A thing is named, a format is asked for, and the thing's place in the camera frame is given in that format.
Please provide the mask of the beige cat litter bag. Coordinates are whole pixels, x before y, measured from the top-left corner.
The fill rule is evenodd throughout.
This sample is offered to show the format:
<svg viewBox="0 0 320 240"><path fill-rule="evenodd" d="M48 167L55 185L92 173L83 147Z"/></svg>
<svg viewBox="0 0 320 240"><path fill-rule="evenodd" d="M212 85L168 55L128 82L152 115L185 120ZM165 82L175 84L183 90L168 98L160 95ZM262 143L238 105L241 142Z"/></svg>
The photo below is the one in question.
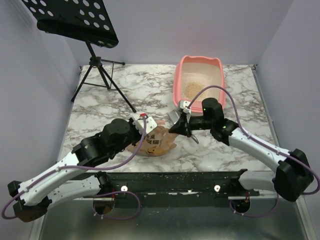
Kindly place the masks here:
<svg viewBox="0 0 320 240"><path fill-rule="evenodd" d="M164 120L157 121L157 128L148 133L142 141L142 145L137 152L138 156L159 157L169 153L177 144L175 140L177 134L169 133L165 127Z"/></svg>

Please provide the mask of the silver metal scoop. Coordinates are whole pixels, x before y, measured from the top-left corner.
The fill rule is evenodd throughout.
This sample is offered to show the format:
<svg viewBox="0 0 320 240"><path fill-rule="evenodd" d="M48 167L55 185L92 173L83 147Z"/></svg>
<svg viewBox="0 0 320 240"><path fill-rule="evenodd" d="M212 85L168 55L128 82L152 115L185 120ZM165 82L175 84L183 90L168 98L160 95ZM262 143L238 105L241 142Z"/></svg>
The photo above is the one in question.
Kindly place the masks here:
<svg viewBox="0 0 320 240"><path fill-rule="evenodd" d="M177 110L172 110L167 115L173 124L176 124L180 118L180 112Z"/></svg>

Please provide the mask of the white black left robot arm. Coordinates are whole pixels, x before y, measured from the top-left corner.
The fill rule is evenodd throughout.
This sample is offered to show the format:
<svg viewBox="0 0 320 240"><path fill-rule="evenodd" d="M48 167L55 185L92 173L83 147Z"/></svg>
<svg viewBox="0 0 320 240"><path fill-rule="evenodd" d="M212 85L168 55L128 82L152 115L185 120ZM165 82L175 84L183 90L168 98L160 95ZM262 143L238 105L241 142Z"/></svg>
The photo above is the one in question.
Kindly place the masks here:
<svg viewBox="0 0 320 240"><path fill-rule="evenodd" d="M62 160L27 181L7 185L14 218L28 223L44 216L48 209L82 197L115 196L107 168L99 166L123 152L129 145L141 146L157 123L142 114L138 119L116 118L101 132L84 138Z"/></svg>

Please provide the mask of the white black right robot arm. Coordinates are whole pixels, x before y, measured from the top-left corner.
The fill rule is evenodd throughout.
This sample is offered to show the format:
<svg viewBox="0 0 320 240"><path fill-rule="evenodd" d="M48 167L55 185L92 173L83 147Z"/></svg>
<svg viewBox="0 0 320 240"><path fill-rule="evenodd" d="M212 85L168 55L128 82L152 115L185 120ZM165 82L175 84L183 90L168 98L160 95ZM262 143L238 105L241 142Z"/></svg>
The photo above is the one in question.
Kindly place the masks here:
<svg viewBox="0 0 320 240"><path fill-rule="evenodd" d="M202 101L201 116L192 116L188 104L182 103L179 119L169 129L171 134L190 138L193 131L209 130L218 142L242 150L272 170L270 175L246 170L230 183L234 195L241 196L251 189L267 190L294 202L313 182L314 176L302 150L290 151L249 134L238 123L225 118L222 105L215 98Z"/></svg>

